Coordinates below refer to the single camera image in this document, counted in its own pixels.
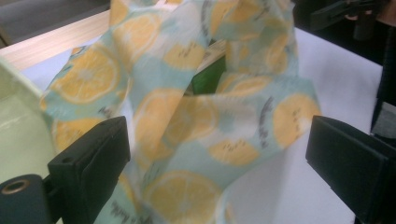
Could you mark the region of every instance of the black clip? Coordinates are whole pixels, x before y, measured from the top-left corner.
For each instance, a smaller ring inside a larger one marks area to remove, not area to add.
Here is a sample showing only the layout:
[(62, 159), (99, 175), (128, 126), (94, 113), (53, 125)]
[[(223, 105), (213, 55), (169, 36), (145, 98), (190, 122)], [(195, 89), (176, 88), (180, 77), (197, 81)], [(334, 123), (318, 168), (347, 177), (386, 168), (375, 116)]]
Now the black clip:
[(311, 29), (321, 30), (345, 18), (356, 16), (360, 12), (372, 10), (376, 14), (380, 3), (375, 0), (338, 1), (311, 14)]
[(0, 223), (93, 223), (130, 160), (124, 117), (108, 119), (49, 162), (49, 176), (0, 185)]
[(395, 148), (341, 121), (314, 117), (305, 157), (361, 223), (395, 223)]

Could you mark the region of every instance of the lemon pattern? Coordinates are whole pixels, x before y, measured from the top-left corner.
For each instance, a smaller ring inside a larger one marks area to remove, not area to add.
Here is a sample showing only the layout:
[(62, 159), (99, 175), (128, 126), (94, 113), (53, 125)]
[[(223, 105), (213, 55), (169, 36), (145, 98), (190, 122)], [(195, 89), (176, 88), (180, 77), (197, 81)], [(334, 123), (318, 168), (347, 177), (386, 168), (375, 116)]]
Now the lemon pattern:
[(77, 119), (71, 121), (55, 121), (51, 132), (54, 137), (56, 149), (62, 151), (79, 139), (93, 126), (103, 121), (102, 119)]
[(178, 69), (194, 69), (199, 66), (204, 57), (205, 49), (197, 43), (187, 47), (176, 44), (163, 57), (163, 60)]
[(86, 104), (114, 90), (120, 80), (118, 64), (101, 50), (89, 48), (50, 88), (74, 104)]
[(320, 115), (318, 105), (308, 95), (296, 93), (282, 101), (274, 112), (276, 141), (285, 148), (311, 127), (314, 115)]
[(213, 223), (221, 190), (188, 171), (166, 173), (145, 189), (144, 198), (168, 223)]
[(235, 166), (249, 164), (260, 157), (260, 152), (243, 139), (226, 139), (213, 145), (208, 151), (215, 160)]
[(166, 158), (173, 150), (160, 142), (183, 91), (158, 89), (148, 94), (134, 114), (135, 140), (149, 161)]
[(110, 9), (110, 25), (123, 21), (128, 15), (128, 7), (122, 0), (112, 0)]
[(160, 32), (161, 19), (156, 14), (132, 17), (113, 32), (122, 62), (130, 71), (136, 60), (154, 43)]
[[(125, 223), (234, 222), (223, 191), (320, 113), (312, 84), (295, 76), (290, 9), (289, 0), (112, 1), (110, 29), (73, 50), (40, 100), (59, 151), (125, 101), (133, 110), (132, 160), (98, 223), (120, 220), (114, 209)], [(213, 38), (227, 43), (217, 91), (184, 96)]]
[(207, 97), (184, 97), (167, 126), (165, 136), (178, 144), (210, 134), (218, 125), (218, 111)]

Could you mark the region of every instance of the black plastic part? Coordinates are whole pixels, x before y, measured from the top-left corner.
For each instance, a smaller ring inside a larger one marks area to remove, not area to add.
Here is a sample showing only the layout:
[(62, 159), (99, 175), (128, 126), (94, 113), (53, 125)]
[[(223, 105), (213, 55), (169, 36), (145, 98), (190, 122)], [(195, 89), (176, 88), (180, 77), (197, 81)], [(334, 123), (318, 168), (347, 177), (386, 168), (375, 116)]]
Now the black plastic part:
[(376, 14), (366, 14), (365, 11), (358, 13), (358, 20), (355, 23), (353, 37), (356, 40), (364, 41), (373, 37), (374, 27), (376, 21)]
[[(355, 16), (359, 15), (360, 12), (368, 10), (371, 10), (373, 13), (373, 16), (370, 16), (370, 18), (374, 18), (379, 9), (379, 3), (378, 0), (340, 0), (333, 2), (331, 5), (321, 8), (311, 14), (311, 29), (320, 30), (343, 20), (346, 15)], [(358, 35), (370, 35), (364, 34), (363, 32), (365, 32), (364, 29), (358, 30)]]
[(47, 193), (50, 216), (52, 222), (55, 223), (61, 218), (62, 212), (67, 209), (64, 206), (64, 195), (61, 188), (55, 188), (52, 185), (50, 175), (44, 178), (43, 181)]
[(21, 175), (0, 185), (0, 223), (52, 223), (39, 175)]
[(362, 223), (395, 223), (395, 148), (341, 121), (314, 117), (305, 156)]
[(130, 159), (124, 117), (97, 124), (49, 163), (52, 186), (64, 195), (64, 224), (93, 223)]
[(390, 27), (377, 98), (396, 106), (396, 28)]

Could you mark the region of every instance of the fabric wrap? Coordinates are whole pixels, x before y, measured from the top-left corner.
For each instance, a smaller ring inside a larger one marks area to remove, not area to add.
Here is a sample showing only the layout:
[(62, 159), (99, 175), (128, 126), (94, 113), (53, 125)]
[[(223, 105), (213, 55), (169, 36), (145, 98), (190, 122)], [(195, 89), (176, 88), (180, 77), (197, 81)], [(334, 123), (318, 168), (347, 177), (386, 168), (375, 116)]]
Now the fabric wrap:
[[(227, 187), (319, 114), (298, 77), (289, 0), (114, 0), (110, 28), (74, 49), (40, 106), (59, 151), (123, 104), (133, 158), (95, 223), (233, 223)], [(212, 39), (226, 71), (184, 96)]]

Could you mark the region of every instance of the white table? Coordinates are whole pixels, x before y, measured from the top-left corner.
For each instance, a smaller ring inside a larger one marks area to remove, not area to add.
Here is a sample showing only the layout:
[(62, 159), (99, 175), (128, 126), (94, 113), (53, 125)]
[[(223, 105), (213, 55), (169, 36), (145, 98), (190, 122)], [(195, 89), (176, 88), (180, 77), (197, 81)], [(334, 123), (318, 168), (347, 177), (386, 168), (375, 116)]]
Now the white table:
[[(382, 68), (300, 30), (297, 40), (300, 74), (313, 80), (323, 115), (368, 133)], [(44, 90), (69, 55), (67, 50), (22, 72)], [(353, 223), (354, 214), (306, 163), (308, 135), (231, 185), (237, 223)]]

